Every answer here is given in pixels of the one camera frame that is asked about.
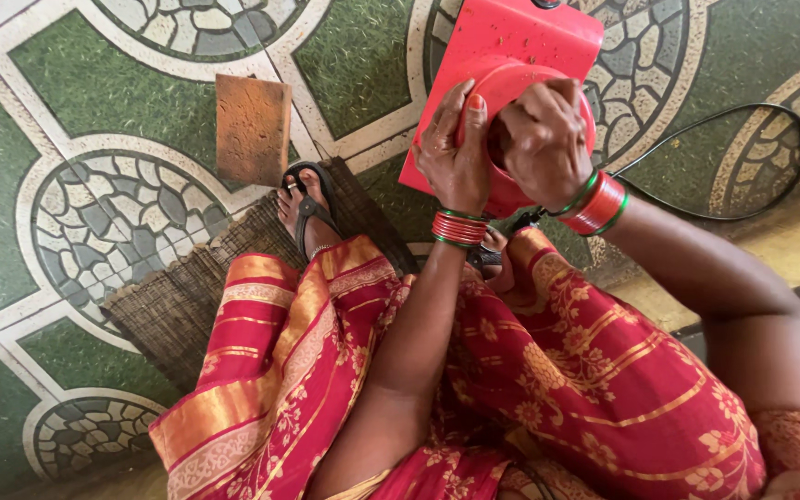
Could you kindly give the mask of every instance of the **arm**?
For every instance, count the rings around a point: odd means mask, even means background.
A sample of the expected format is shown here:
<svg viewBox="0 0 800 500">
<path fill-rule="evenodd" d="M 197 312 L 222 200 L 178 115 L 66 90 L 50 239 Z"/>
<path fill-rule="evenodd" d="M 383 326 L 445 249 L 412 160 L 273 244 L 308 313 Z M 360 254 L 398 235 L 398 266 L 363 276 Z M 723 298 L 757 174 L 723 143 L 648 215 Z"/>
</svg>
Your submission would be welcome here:
<svg viewBox="0 0 800 500">
<path fill-rule="evenodd" d="M 459 150 L 452 137 L 465 94 L 474 81 L 456 85 L 444 97 L 434 121 L 413 146 L 416 166 L 441 203 L 472 215 L 483 211 L 489 173 L 480 144 L 486 109 L 477 96 Z M 388 327 L 348 421 L 321 461 L 307 498 L 321 500 L 351 488 L 422 446 L 428 416 L 449 344 L 456 298 L 467 251 L 438 241 L 403 307 Z"/>
<path fill-rule="evenodd" d="M 532 85 L 500 112 L 506 168 L 531 199 L 560 210 L 591 173 L 578 83 Z M 634 197 L 603 235 L 702 317 L 712 371 L 748 411 L 800 410 L 800 300 L 734 244 Z"/>
<path fill-rule="evenodd" d="M 709 367 L 748 411 L 800 410 L 800 300 L 782 278 L 639 199 L 605 238 L 700 315 Z"/>
</svg>

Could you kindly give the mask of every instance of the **green bangle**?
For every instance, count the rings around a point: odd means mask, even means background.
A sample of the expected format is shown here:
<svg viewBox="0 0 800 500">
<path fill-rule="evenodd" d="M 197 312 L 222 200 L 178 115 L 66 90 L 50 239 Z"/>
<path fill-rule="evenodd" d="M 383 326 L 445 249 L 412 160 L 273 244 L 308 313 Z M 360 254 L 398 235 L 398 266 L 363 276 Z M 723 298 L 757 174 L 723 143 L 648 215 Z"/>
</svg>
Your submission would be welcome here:
<svg viewBox="0 0 800 500">
<path fill-rule="evenodd" d="M 487 222 L 487 219 L 484 219 L 483 217 L 477 217 L 476 215 L 468 215 L 467 213 L 456 212 L 455 210 L 450 210 L 449 208 L 440 207 L 438 212 L 445 213 L 447 215 L 455 215 L 456 217 L 462 217 L 470 221 Z"/>
<path fill-rule="evenodd" d="M 470 248 L 477 248 L 478 246 L 480 246 L 479 244 L 459 243 L 457 241 L 452 241 L 451 239 L 446 239 L 445 237 L 438 236 L 434 233 L 431 233 L 431 235 L 434 236 L 434 238 L 436 238 L 437 241 L 442 241 L 443 243 L 451 244 L 453 246 L 459 246 L 460 248 L 470 249 Z"/>
<path fill-rule="evenodd" d="M 591 238 L 593 236 L 597 236 L 597 235 L 601 234 L 604 231 L 609 230 L 611 227 L 613 227 L 613 225 L 616 223 L 616 221 L 619 220 L 619 217 L 622 215 L 622 212 L 625 210 L 625 207 L 627 205 L 628 205 L 628 189 L 626 189 L 626 191 L 625 191 L 625 198 L 623 198 L 622 199 L 622 203 L 619 204 L 619 210 L 616 211 L 616 215 L 611 217 L 610 220 L 607 221 L 607 223 L 604 224 L 604 226 L 601 227 L 599 230 L 597 230 L 597 231 L 595 231 L 595 232 L 593 232 L 591 234 L 582 235 L 582 237 L 583 238 Z"/>
<path fill-rule="evenodd" d="M 578 193 L 576 193 L 576 196 L 573 197 L 573 199 L 572 199 L 572 201 L 570 202 L 569 205 L 565 206 L 564 208 L 561 208 L 560 211 L 558 211 L 558 212 L 550 212 L 548 210 L 545 210 L 545 213 L 547 215 L 552 216 L 552 217 L 557 217 L 559 215 L 563 215 L 563 214 L 565 214 L 567 212 L 570 212 L 572 210 L 572 208 L 575 207 L 576 205 L 578 205 L 579 202 L 582 201 L 582 199 L 585 197 L 585 195 L 588 194 L 588 192 L 594 186 L 594 183 L 597 182 L 597 176 L 599 174 L 600 174 L 600 171 L 595 168 L 594 171 L 591 173 L 591 177 L 588 177 L 588 182 L 586 182 L 585 186 L 582 187 L 582 189 L 580 189 L 580 191 Z"/>
</svg>

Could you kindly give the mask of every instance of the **black sandal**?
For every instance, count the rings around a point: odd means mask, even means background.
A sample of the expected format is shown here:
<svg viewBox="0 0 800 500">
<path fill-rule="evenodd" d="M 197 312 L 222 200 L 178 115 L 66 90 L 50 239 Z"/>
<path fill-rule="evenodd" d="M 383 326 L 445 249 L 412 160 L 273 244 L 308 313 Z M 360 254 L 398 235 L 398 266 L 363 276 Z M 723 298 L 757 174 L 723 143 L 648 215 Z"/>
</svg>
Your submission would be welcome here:
<svg viewBox="0 0 800 500">
<path fill-rule="evenodd" d="M 299 177 L 301 171 L 306 168 L 313 170 L 317 174 L 317 177 L 320 178 L 320 190 L 323 192 L 323 197 L 326 198 L 326 202 L 329 204 L 328 211 L 324 206 L 317 203 L 317 200 L 310 198 L 307 194 L 307 187 L 304 185 L 304 182 L 301 181 L 301 177 Z M 304 261 L 309 263 L 310 260 L 307 258 L 307 251 L 304 247 L 304 232 L 307 227 L 307 219 L 310 217 L 317 217 L 341 236 L 339 227 L 335 223 L 335 198 L 334 191 L 332 190 L 332 180 L 326 170 L 323 170 L 323 167 L 312 161 L 297 163 L 283 173 L 283 189 L 290 195 L 292 191 L 289 190 L 289 183 L 286 181 L 286 177 L 288 176 L 292 176 L 296 187 L 301 191 L 301 194 L 304 195 L 304 198 L 301 199 L 301 203 L 298 206 L 298 220 L 295 222 L 295 244 L 298 246 L 298 250 L 301 252 Z"/>
</svg>

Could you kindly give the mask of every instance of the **red nail polish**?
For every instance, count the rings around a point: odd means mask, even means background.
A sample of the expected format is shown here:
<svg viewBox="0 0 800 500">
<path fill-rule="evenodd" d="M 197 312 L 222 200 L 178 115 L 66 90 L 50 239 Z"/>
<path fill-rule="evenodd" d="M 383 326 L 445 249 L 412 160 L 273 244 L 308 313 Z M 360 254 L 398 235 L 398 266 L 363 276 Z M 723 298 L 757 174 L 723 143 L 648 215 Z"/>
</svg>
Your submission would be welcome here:
<svg viewBox="0 0 800 500">
<path fill-rule="evenodd" d="M 483 97 L 480 94 L 474 94 L 471 97 L 471 104 L 469 105 L 472 109 L 483 109 L 483 106 L 486 104 L 486 101 L 483 100 Z"/>
</svg>

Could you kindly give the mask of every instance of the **woman's right hand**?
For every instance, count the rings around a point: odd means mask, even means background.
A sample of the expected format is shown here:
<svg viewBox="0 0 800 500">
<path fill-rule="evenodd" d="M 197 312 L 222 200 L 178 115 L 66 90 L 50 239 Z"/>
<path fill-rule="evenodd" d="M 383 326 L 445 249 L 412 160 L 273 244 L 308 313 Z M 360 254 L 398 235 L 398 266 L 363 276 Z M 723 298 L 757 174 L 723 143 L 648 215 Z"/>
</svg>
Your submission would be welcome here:
<svg viewBox="0 0 800 500">
<path fill-rule="evenodd" d="M 505 168 L 531 200 L 551 212 L 569 204 L 591 176 L 579 82 L 552 79 L 530 85 L 499 112 L 508 136 Z"/>
</svg>

